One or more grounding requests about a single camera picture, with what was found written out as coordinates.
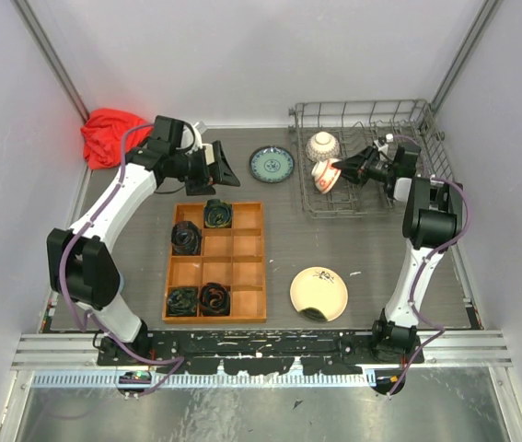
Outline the red orange patterned bowl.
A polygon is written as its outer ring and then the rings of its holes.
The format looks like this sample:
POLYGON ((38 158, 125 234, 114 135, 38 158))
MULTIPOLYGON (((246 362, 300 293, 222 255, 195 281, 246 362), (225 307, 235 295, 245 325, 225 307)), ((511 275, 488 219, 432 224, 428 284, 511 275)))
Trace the red orange patterned bowl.
POLYGON ((340 178, 342 171, 334 167, 338 162, 338 158, 329 158, 314 165, 311 176, 319 193, 328 193, 340 178))

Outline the blue green patterned plate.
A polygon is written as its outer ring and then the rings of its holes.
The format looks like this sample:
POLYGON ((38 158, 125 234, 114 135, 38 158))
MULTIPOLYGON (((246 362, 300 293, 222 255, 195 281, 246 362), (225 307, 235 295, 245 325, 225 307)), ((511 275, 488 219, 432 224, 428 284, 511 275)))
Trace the blue green patterned plate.
POLYGON ((279 183, 287 180, 295 170, 292 154, 277 145, 256 149, 249 158, 249 171, 253 178, 264 183, 279 183))

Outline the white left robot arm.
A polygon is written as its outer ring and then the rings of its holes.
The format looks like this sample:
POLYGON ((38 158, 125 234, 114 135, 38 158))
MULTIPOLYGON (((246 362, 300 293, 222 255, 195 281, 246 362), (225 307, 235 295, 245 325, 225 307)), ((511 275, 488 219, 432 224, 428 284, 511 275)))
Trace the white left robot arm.
POLYGON ((122 297, 121 273, 110 254, 118 236, 166 179, 184 183, 190 196, 240 184, 221 142, 206 144, 192 124, 157 116, 144 128, 149 133, 135 146, 128 139, 141 128, 123 134, 118 172, 97 201, 70 227, 47 237, 52 291, 63 297, 80 331, 93 321, 130 365, 150 361, 151 343, 147 325, 122 297))

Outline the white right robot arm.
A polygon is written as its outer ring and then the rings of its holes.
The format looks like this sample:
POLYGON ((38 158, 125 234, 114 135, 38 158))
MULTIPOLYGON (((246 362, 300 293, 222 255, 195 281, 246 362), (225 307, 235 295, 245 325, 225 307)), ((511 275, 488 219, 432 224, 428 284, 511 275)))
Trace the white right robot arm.
POLYGON ((388 198, 405 203, 401 229, 406 241, 404 261, 391 298, 373 323, 369 341, 371 355, 382 363, 415 354, 418 325, 432 324, 421 314, 427 287, 435 268, 467 225, 462 187, 420 176, 421 148, 413 141, 398 143, 394 157, 384 153, 387 144, 379 139, 358 154, 333 163, 343 179, 357 186, 377 181, 388 198))

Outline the white purple patterned bowl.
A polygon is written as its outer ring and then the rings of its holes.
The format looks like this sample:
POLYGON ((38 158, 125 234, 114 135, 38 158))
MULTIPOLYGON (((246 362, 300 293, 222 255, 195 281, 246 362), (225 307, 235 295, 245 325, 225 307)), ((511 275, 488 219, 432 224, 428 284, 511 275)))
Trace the white purple patterned bowl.
POLYGON ((306 155, 313 162, 320 162, 340 155, 338 139, 329 132, 313 134, 306 145, 306 155))

